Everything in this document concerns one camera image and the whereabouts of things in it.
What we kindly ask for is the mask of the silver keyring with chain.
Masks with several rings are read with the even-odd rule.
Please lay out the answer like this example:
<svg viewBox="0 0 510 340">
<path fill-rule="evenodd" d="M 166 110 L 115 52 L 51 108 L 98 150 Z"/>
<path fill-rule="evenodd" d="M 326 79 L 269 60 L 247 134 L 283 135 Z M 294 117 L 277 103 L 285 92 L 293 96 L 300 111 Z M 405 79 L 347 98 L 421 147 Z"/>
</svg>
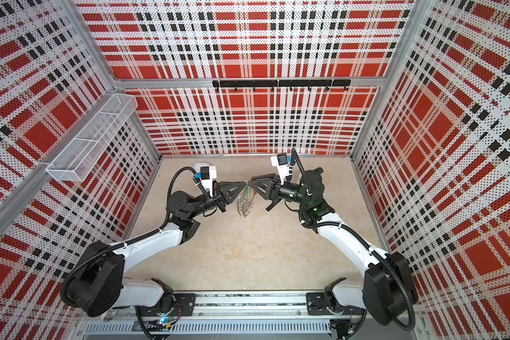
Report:
<svg viewBox="0 0 510 340">
<path fill-rule="evenodd" d="M 250 214 L 250 210 L 254 204 L 254 197 L 252 200 L 248 200 L 245 195 L 245 189 L 241 192 L 241 194 L 237 198 L 237 212 L 241 217 L 246 218 Z"/>
</svg>

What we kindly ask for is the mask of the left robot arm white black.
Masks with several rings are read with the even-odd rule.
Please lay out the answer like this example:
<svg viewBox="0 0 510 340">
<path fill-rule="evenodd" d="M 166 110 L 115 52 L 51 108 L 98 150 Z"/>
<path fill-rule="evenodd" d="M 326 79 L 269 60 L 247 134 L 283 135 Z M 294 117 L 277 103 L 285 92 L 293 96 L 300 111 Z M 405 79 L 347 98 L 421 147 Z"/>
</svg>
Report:
<svg viewBox="0 0 510 340">
<path fill-rule="evenodd" d="M 153 307 L 160 302 L 171 310 L 173 290 L 167 284 L 157 279 L 129 279 L 126 273 L 150 257 L 188 242 L 200 227 L 196 217 L 206 212 L 225 212 L 247 185 L 244 181 L 216 181 L 213 167 L 182 167 L 172 179 L 176 181 L 186 171 L 192 175 L 200 195 L 170 186 L 161 226 L 111 245 L 89 245 L 63 280 L 59 293 L 64 304 L 83 310 L 89 317 L 126 307 Z"/>
</svg>

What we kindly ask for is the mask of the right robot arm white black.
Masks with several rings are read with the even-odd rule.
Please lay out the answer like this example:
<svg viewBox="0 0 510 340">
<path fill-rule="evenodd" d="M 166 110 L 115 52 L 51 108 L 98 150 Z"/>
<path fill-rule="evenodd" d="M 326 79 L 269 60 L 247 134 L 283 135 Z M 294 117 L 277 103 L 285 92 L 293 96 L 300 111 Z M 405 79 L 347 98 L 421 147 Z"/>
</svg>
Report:
<svg viewBox="0 0 510 340">
<path fill-rule="evenodd" d="M 344 278 L 333 281 L 324 288 L 321 303 L 311 309 L 342 315 L 347 307 L 356 307 L 379 324 L 394 323 L 402 330 L 414 331 L 419 296 L 408 260 L 399 252 L 375 246 L 343 221 L 324 198 L 323 168 L 304 168 L 296 151 L 277 154 L 271 163 L 277 169 L 275 174 L 229 182 L 232 197 L 250 189 L 270 202 L 268 211 L 281 201 L 296 203 L 299 223 L 334 245 L 363 278 L 361 286 L 349 285 Z"/>
</svg>

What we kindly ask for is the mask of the black hook rail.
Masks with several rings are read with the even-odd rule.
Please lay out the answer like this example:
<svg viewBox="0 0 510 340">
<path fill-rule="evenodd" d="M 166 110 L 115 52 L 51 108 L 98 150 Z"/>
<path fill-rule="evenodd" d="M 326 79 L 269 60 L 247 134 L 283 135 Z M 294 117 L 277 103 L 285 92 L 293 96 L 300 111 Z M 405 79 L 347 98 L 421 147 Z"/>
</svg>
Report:
<svg viewBox="0 0 510 340">
<path fill-rule="evenodd" d="M 221 88 L 296 88 L 296 87 L 344 87 L 351 85 L 351 79 L 275 79 L 275 80 L 215 80 L 212 82 L 215 89 Z"/>
</svg>

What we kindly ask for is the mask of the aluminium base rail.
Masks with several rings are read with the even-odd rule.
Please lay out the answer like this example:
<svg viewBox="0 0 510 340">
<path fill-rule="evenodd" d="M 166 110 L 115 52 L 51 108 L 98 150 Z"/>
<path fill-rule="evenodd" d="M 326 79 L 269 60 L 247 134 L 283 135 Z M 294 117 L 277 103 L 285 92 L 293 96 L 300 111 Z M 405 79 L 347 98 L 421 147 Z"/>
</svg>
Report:
<svg viewBox="0 0 510 340">
<path fill-rule="evenodd" d="M 179 291 L 176 306 L 79 316 L 68 339 L 432 339 L 417 307 L 413 331 L 379 324 L 356 305 L 331 313 L 310 290 Z"/>
</svg>

